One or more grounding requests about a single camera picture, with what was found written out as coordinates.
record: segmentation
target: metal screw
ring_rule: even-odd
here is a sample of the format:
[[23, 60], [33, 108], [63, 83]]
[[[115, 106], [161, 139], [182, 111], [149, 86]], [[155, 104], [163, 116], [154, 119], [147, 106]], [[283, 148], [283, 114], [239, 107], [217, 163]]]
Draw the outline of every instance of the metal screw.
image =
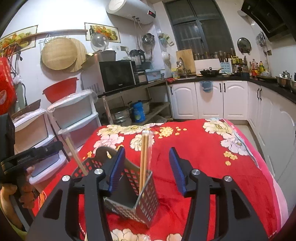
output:
[[192, 173], [193, 175], [199, 175], [199, 174], [200, 174], [200, 170], [198, 170], [198, 169], [193, 169], [193, 170], [191, 171], [191, 173]]
[[97, 175], [100, 175], [103, 173], [103, 169], [101, 169], [101, 168], [95, 169], [94, 173]]
[[227, 182], [231, 182], [231, 181], [232, 181], [232, 177], [230, 177], [230, 176], [225, 176], [225, 177], [224, 177], [224, 180], [227, 181]]
[[70, 176], [66, 175], [62, 177], [63, 182], [67, 182], [70, 180]]

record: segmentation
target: blue gripper pad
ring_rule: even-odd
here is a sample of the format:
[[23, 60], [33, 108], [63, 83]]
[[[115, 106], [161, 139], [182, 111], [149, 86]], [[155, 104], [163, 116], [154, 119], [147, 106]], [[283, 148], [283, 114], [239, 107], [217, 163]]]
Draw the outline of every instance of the blue gripper pad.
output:
[[169, 151], [169, 160], [170, 160], [170, 166], [172, 168], [178, 190], [184, 196], [186, 194], [185, 176], [179, 165], [180, 158], [174, 147], [172, 147]]
[[109, 179], [108, 191], [111, 193], [117, 189], [118, 182], [121, 177], [121, 172], [124, 169], [124, 160], [126, 158], [126, 151], [124, 150], [123, 147], [119, 148], [116, 157], [117, 159], [111, 171], [110, 179]]

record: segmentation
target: wooden cutting board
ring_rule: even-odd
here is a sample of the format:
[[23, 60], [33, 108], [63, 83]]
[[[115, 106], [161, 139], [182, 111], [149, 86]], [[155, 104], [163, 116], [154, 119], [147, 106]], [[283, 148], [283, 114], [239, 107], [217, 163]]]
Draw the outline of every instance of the wooden cutting board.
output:
[[192, 54], [191, 49], [184, 49], [184, 50], [176, 51], [176, 55], [177, 55], [177, 61], [179, 61], [180, 57], [183, 59], [185, 68], [187, 70], [190, 70], [191, 73], [196, 72], [193, 54]]
[[55, 38], [44, 46], [41, 59], [45, 66], [50, 69], [65, 69], [77, 59], [77, 48], [70, 39]]
[[82, 64], [86, 61], [87, 50], [83, 43], [74, 38], [69, 38], [77, 48], [77, 59], [76, 61], [68, 68], [64, 69], [65, 72], [76, 72], [82, 68]]

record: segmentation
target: wooden chopstick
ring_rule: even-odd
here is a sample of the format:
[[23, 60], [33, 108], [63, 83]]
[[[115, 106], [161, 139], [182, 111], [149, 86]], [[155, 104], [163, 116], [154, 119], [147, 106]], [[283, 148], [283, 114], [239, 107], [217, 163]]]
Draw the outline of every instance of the wooden chopstick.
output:
[[143, 187], [144, 154], [145, 154], [145, 135], [142, 135], [139, 193], [142, 191], [142, 187]]
[[147, 177], [148, 145], [149, 145], [149, 135], [145, 135], [145, 153], [144, 153], [143, 186], [142, 186], [142, 188], [145, 186], [146, 177]]
[[80, 161], [80, 158], [78, 157], [76, 150], [74, 148], [74, 146], [72, 145], [69, 137], [66, 137], [65, 142], [67, 143], [70, 151], [72, 152], [73, 158], [76, 161], [77, 165], [79, 166], [79, 168], [81, 169], [82, 173], [86, 176], [88, 174], [87, 170], [84, 168], [82, 162]]

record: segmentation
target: person's hand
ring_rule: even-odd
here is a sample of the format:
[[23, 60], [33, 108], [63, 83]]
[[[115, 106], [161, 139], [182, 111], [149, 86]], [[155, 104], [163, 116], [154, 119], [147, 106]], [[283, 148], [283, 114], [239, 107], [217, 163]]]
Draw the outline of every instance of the person's hand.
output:
[[[33, 167], [27, 169], [27, 174], [31, 174], [34, 170]], [[19, 201], [24, 203], [23, 208], [32, 209], [34, 207], [34, 195], [33, 195], [33, 186], [26, 182], [22, 187], [21, 191], [23, 195], [20, 197]], [[3, 213], [8, 218], [8, 220], [15, 225], [18, 229], [22, 229], [22, 223], [18, 218], [13, 205], [10, 202], [9, 196], [13, 195], [17, 191], [17, 186], [13, 184], [3, 184], [0, 191], [0, 202], [2, 205]]]

